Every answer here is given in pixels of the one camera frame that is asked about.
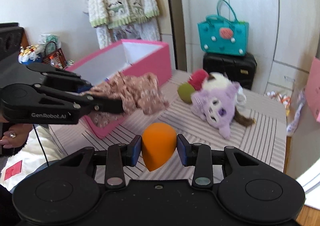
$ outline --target pink floral cloth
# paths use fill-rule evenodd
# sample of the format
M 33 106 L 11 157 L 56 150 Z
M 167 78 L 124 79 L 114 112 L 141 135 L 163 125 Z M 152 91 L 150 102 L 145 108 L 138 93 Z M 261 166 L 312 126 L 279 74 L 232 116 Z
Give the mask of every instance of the pink floral cloth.
M 169 107 L 169 102 L 159 89 L 157 76 L 147 73 L 141 77 L 117 73 L 108 82 L 103 82 L 90 91 L 92 95 L 108 98 L 121 98 L 124 109 L 123 114 L 91 112 L 92 122 L 103 128 L 112 121 L 132 114 L 137 108 L 144 114 L 155 114 Z

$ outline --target human hand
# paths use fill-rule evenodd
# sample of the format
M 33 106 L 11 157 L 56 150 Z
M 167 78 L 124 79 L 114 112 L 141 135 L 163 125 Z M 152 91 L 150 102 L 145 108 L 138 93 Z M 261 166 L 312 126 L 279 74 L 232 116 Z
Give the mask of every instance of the human hand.
M 0 122 L 8 121 L 0 115 Z M 31 130 L 32 124 L 15 124 L 4 133 L 0 140 L 0 145 L 3 145 L 5 149 L 21 147 L 27 140 Z

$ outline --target teal bag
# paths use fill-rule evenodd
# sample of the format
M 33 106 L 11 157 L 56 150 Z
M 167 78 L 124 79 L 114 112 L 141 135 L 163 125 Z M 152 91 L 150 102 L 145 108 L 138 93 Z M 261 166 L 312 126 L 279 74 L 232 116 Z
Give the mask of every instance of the teal bag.
M 220 3 L 225 2 L 232 11 L 235 20 L 229 21 L 220 16 Z M 201 49 L 206 53 L 218 53 L 244 56 L 247 53 L 249 23 L 238 21 L 236 13 L 225 1 L 217 3 L 217 15 L 208 15 L 206 20 L 198 23 Z

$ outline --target red label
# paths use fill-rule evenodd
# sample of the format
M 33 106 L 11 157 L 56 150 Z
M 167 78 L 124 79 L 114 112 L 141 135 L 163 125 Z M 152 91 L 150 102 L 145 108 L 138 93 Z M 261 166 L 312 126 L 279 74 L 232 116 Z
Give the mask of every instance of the red label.
M 15 163 L 13 166 L 9 167 L 5 171 L 4 180 L 9 179 L 10 177 L 21 172 L 22 160 L 18 163 Z

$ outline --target wire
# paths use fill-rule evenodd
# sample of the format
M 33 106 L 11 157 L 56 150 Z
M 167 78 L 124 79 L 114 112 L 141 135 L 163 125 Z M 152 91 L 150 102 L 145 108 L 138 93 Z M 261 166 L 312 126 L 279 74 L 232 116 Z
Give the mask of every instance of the wire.
M 35 126 L 34 124 L 33 124 L 33 129 L 35 130 L 35 133 L 36 133 L 36 135 L 37 135 L 39 144 L 40 144 L 40 146 L 41 146 L 41 149 L 42 149 L 42 152 L 43 152 L 43 154 L 44 154 L 45 161 L 47 162 L 47 167 L 48 167 L 48 166 L 49 166 L 49 162 L 48 162 L 47 156 L 46 156 L 46 154 L 45 154 L 45 152 L 44 152 L 43 146 L 42 146 L 42 144 L 41 144 L 41 142 L 40 142 L 40 139 L 39 139 L 39 136 L 38 136 L 38 133 L 37 133 L 37 130 L 36 130 L 36 126 Z

